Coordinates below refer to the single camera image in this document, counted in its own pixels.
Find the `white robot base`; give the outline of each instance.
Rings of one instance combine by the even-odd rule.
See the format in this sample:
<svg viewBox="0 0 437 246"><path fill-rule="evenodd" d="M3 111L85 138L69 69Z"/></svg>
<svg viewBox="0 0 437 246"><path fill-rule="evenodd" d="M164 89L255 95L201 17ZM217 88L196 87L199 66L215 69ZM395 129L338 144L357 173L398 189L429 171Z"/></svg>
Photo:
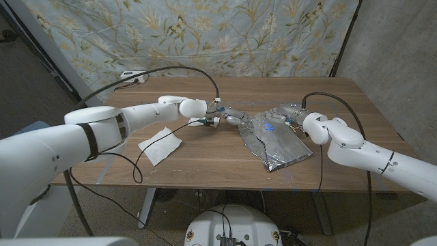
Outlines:
<svg viewBox="0 0 437 246"><path fill-rule="evenodd" d="M265 214L249 206L227 204L224 214L231 224L229 228L226 218L220 214L223 212L223 206L218 205L205 210L191 222L186 231L185 246L282 246L278 227Z"/></svg>

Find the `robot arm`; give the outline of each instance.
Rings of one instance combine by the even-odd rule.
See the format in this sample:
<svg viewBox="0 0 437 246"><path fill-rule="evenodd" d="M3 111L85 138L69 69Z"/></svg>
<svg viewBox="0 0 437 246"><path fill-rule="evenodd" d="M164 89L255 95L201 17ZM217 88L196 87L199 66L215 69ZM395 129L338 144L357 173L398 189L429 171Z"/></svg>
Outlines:
<svg viewBox="0 0 437 246"><path fill-rule="evenodd" d="M203 117L206 102L162 96L158 103L123 109L79 109L65 115L65 125L0 140L0 236L14 236L27 205L58 174L87 159L110 158L95 158L96 153L122 153L133 132L153 123L177 120L178 112Z"/></svg>
<svg viewBox="0 0 437 246"><path fill-rule="evenodd" d="M380 174L437 202L437 166L365 141L340 118L328 120L297 105L281 105L278 111L301 125L315 144L330 140L328 157L335 163Z"/></svg>

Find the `crumpled foil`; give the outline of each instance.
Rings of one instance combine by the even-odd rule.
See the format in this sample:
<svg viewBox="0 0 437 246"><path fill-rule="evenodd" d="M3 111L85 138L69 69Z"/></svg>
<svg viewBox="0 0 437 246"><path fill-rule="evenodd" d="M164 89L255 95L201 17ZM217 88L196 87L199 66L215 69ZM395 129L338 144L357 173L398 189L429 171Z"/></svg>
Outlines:
<svg viewBox="0 0 437 246"><path fill-rule="evenodd" d="M248 124L238 125L240 136L269 172L313 154L285 123L285 116L280 115L277 108L251 116L249 120Z"/></svg>

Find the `tissue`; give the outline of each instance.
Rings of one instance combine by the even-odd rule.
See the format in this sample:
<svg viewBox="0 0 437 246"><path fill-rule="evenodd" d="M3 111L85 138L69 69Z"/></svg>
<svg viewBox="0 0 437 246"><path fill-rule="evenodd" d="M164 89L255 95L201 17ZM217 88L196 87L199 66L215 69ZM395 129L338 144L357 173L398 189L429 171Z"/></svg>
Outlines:
<svg viewBox="0 0 437 246"><path fill-rule="evenodd" d="M164 137L165 135L171 133L170 129L167 127L164 130L157 133L151 139L146 140L138 144L138 147L141 150L144 150L147 146L149 146L154 141ZM181 139L178 139L173 133L166 136L165 138L157 141L152 144L147 150L144 151L144 154L148 157L148 159L152 162L153 166L156 166L162 160L167 158L170 153L172 153L176 148L179 147L180 143L182 143Z"/></svg>

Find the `tabletop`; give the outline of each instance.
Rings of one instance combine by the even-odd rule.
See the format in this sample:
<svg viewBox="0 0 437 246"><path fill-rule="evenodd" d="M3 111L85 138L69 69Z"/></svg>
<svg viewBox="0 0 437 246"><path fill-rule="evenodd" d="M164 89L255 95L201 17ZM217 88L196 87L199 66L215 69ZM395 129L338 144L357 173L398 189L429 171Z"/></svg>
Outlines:
<svg viewBox="0 0 437 246"><path fill-rule="evenodd" d="M310 92L328 92L344 99L355 110L363 124L368 141L384 148L417 158L410 146L378 111L373 103L351 79L344 78L214 78L222 102L230 107L255 115L282 103L299 103ZM160 96L186 96L211 102L215 90L207 78L149 78L146 83L132 88L117 90L106 105L117 108L156 103ZM343 118L350 127L358 126L349 111L339 102L324 96L307 99L307 109L328 116ZM131 135L123 153L136 160L138 144L167 127L175 130L188 122L180 115L175 122L153 124ZM74 176L84 185L144 186L178 189L255 189L314 191L320 182L320 147L309 137L298 134L303 143L313 152L306 160L268 172L262 161L244 145L237 126L221 119L217 128L184 127L174 133L183 142L165 160L154 167L146 155L139 160L143 182L132 179L132 165L115 157L111 164L79 163L73 168ZM323 183L321 191L366 191L365 170L338 165L329 160L323 146ZM373 190L376 192L405 191L401 186L372 174ZM54 185L64 185L62 175Z"/></svg>

